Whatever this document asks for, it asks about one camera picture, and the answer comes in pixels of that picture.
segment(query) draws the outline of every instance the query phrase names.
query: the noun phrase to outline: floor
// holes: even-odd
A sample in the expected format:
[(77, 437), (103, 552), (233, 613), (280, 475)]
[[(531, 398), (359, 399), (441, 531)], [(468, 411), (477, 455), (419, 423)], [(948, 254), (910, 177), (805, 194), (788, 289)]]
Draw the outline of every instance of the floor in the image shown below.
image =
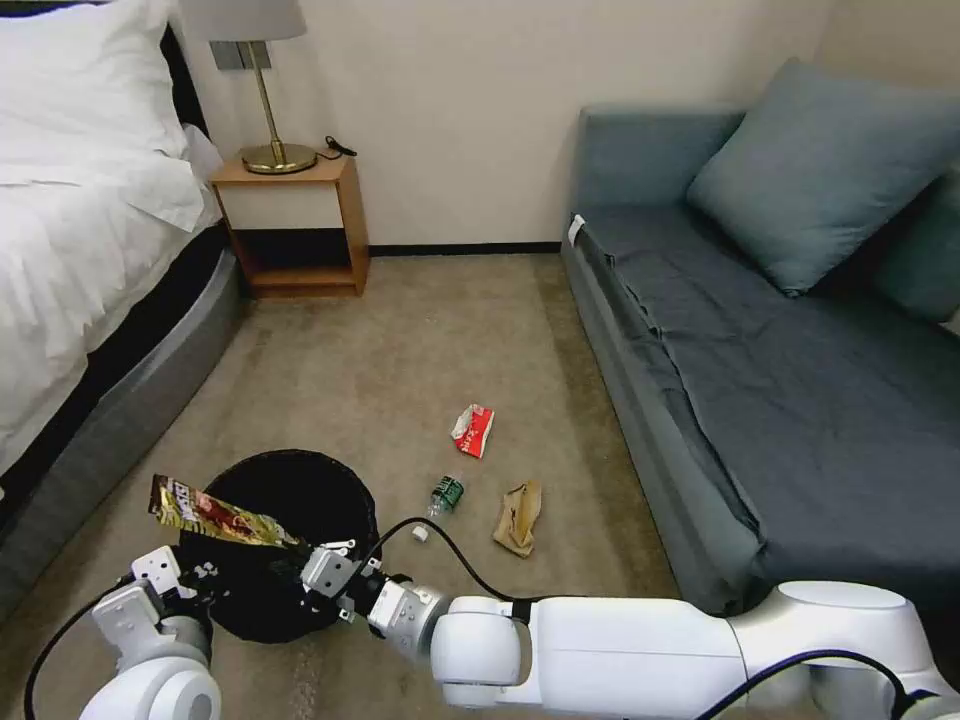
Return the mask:
[[(471, 402), (496, 410), (480, 461), (449, 437)], [(132, 558), (175, 541), (145, 513), (154, 472), (203, 486), (241, 458), (283, 447), (352, 467), (381, 528), (421, 513), (433, 483), (459, 474), (466, 494), (449, 530), (505, 591), (676, 596), (559, 257), (379, 259), (361, 299), (251, 308), (190, 405), (0, 629), (0, 717), (20, 716), (29, 663), (72, 609)], [(536, 549), (520, 559), (490, 536), (501, 495), (531, 478), (543, 484), (543, 514)], [(402, 533), (385, 559), (451, 594), (477, 592), (436, 541)], [(93, 627), (78, 625), (44, 668), (38, 716), (76, 718), (112, 662)], [(213, 671), (229, 720), (487, 717), (446, 707), (427, 667), (360, 626), (281, 646), (218, 631)]]

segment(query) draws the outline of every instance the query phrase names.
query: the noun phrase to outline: blue pillow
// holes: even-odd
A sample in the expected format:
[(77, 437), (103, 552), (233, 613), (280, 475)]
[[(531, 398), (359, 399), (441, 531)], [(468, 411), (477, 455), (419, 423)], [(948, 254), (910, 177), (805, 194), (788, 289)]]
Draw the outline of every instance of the blue pillow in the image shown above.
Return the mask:
[(960, 173), (935, 182), (888, 227), (874, 287), (917, 317), (947, 322), (960, 307)]
[(688, 190), (787, 295), (847, 258), (960, 155), (960, 98), (789, 60)]

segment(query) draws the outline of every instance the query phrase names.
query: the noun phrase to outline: table lamp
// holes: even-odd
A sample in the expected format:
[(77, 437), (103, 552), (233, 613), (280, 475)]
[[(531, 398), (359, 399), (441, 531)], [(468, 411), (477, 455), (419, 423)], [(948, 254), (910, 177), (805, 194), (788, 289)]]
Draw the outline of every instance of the table lamp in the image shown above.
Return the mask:
[(286, 40), (307, 32), (297, 0), (181, 0), (181, 5), (191, 31), (207, 40), (246, 43), (270, 128), (270, 144), (242, 150), (244, 167), (254, 173), (284, 175), (316, 165), (316, 150), (280, 140), (253, 47), (260, 40)]

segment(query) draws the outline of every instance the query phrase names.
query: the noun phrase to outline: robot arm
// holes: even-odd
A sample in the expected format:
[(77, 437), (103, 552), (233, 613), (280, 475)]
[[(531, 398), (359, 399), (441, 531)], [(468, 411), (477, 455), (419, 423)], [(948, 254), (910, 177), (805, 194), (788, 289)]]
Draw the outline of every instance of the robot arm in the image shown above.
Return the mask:
[[(766, 668), (829, 648), (873, 658), (896, 674), (906, 692), (922, 689), (936, 696), (913, 705), (905, 716), (910, 720), (960, 717), (951, 714), (960, 713), (960, 699), (937, 671), (915, 609), (885, 590), (785, 583), (756, 609), (732, 619), (664, 599), (451, 601), (432, 588), (388, 577), (378, 560), (361, 564), (349, 559), (344, 545), (314, 550), (300, 576), (305, 604), (332, 600), (344, 621), (360, 616), (407, 658), (429, 658), (444, 699), (452, 705), (521, 705), (593, 717), (702, 718), (719, 699)], [(160, 619), (157, 611), (162, 598), (186, 607), (195, 600), (193, 591), (180, 585), (179, 568), (170, 558), (170, 549), (161, 548), (138, 560), (137, 582), (94, 609), (101, 631), (120, 650), (120, 674), (91, 701), (81, 720), (219, 717), (219, 689), (207, 670), (207, 636), (198, 633), (202, 628), (189, 615)], [(165, 565), (162, 571), (159, 565)], [(530, 630), (532, 664), (526, 678), (520, 677), (518, 622)], [(810, 693), (827, 717), (890, 717), (891, 685), (862, 668), (849, 659), (811, 656), (778, 676), (772, 687), (780, 697), (770, 702)]]

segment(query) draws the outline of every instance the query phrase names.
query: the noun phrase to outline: white pillow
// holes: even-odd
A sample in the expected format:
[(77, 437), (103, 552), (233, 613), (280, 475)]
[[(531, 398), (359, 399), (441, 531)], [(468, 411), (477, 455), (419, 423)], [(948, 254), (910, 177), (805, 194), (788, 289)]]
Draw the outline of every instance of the white pillow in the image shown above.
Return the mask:
[(51, 134), (183, 157), (160, 38), (169, 0), (114, 0), (0, 18), (0, 149)]

